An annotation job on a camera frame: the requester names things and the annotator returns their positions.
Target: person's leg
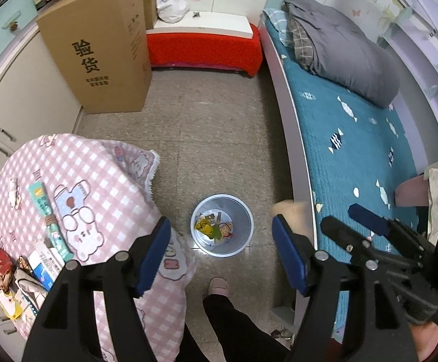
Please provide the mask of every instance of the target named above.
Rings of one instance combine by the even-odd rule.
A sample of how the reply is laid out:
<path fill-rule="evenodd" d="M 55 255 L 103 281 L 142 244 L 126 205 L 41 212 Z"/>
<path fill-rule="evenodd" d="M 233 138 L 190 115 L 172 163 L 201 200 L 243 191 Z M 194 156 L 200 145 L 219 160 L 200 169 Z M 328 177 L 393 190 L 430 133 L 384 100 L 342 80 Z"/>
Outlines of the person's leg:
<path fill-rule="evenodd" d="M 209 362 L 189 332 L 187 325 L 184 326 L 184 337 L 180 342 L 176 362 Z"/>
<path fill-rule="evenodd" d="M 219 278 L 212 280 L 203 305 L 227 362 L 282 362 L 289 350 L 237 311 L 228 298 L 227 283 L 215 279 Z"/>

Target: pink cloth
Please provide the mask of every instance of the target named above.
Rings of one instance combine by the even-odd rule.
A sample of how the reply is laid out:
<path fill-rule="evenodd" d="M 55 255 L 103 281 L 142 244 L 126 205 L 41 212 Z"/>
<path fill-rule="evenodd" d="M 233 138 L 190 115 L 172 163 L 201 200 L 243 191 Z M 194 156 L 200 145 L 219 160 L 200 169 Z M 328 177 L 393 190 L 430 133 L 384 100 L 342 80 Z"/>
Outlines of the pink cloth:
<path fill-rule="evenodd" d="M 151 198 L 151 182 L 159 156 L 135 146 L 75 135 L 42 136 L 23 145 L 0 173 L 0 247 L 13 258 L 28 257 L 33 239 L 46 237 L 28 187 L 44 183 L 60 229 L 82 265 L 104 262 L 128 250 L 139 236 L 150 234 L 160 218 Z M 8 202 L 9 180 L 18 179 L 21 202 Z M 190 249 L 172 231 L 169 248 L 151 290 L 135 300 L 147 339 L 159 362 L 179 353 L 186 315 L 184 288 L 196 262 Z M 95 315 L 105 360 L 115 361 L 103 293 L 95 292 Z M 27 338 L 34 317 L 15 321 Z"/>
<path fill-rule="evenodd" d="M 416 176 L 395 189 L 395 205 L 399 207 L 428 207 L 428 180 Z"/>

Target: shoe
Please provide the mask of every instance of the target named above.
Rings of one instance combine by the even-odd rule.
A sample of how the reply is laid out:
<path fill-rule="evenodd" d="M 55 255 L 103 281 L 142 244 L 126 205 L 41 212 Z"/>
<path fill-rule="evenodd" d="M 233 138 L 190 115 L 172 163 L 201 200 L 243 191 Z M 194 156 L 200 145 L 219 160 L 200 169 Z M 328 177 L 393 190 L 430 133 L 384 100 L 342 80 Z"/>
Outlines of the shoe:
<path fill-rule="evenodd" d="M 209 284 L 209 295 L 218 294 L 229 298 L 229 286 L 222 278 L 213 278 Z"/>

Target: gray floor tile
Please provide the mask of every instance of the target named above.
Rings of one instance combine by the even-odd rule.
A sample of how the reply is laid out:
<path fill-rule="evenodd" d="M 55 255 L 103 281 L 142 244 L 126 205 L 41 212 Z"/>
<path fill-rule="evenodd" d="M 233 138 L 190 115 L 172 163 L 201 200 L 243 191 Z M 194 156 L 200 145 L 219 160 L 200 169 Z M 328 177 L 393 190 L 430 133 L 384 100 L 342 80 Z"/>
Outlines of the gray floor tile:
<path fill-rule="evenodd" d="M 179 143 L 141 140 L 127 140 L 126 142 L 144 150 L 154 150 L 160 156 L 159 167 L 152 182 L 153 200 L 162 215 L 167 217 L 175 228 Z"/>
<path fill-rule="evenodd" d="M 155 70 L 142 111 L 164 111 L 182 107 L 186 92 L 187 72 L 181 70 Z"/>
<path fill-rule="evenodd" d="M 179 118 L 181 141 L 267 145 L 262 110 L 234 103 L 224 105 L 211 99 L 191 102 L 186 98 Z"/>
<path fill-rule="evenodd" d="M 249 246 L 228 258 L 205 255 L 199 249 L 193 251 L 199 266 L 186 287 L 186 323 L 197 342 L 217 341 L 202 306 L 213 277 L 226 279 L 231 302 L 236 309 L 247 314 L 259 329 L 269 333 L 278 328 L 269 316 L 269 309 L 284 303 L 289 287 L 275 246 Z"/>
<path fill-rule="evenodd" d="M 80 124 L 78 125 L 77 135 L 84 138 L 91 138 L 94 135 L 98 126 L 98 118 L 100 114 L 85 114 L 83 113 Z"/>
<path fill-rule="evenodd" d="M 255 231 L 232 258 L 194 254 L 200 265 L 188 285 L 187 324 L 211 362 L 222 349 L 205 316 L 209 281 L 223 276 L 231 300 L 267 333 L 278 328 L 269 308 L 288 304 L 287 285 L 271 238 L 271 205 L 292 198 L 286 144 L 269 71 L 256 77 L 211 70 L 155 70 L 143 111 L 84 115 L 77 134 L 123 140 L 155 150 L 161 162 L 154 200 L 190 246 L 190 216 L 203 198 L 239 197 L 250 208 Z"/>
<path fill-rule="evenodd" d="M 217 193 L 246 203 L 254 219 L 252 245 L 270 245 L 270 208 L 275 202 L 269 152 L 244 144 L 181 143 L 177 173 L 177 227 L 193 246 L 190 219 L 196 205 Z"/>
<path fill-rule="evenodd" d="M 226 362 L 219 342 L 198 343 L 209 362 Z"/>
<path fill-rule="evenodd" d="M 180 105 L 136 113 L 100 114 L 92 138 L 107 140 L 179 140 Z"/>

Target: hand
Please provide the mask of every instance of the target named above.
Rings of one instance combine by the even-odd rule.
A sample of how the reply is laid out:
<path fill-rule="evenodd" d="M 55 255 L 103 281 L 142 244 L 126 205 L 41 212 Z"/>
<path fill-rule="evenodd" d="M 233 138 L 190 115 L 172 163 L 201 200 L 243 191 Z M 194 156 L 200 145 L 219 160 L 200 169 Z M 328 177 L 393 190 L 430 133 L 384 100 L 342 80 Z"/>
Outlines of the hand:
<path fill-rule="evenodd" d="M 438 325 L 426 322 L 422 325 L 410 325 L 414 337 L 415 348 L 420 362 L 427 359 L 438 344 Z"/>

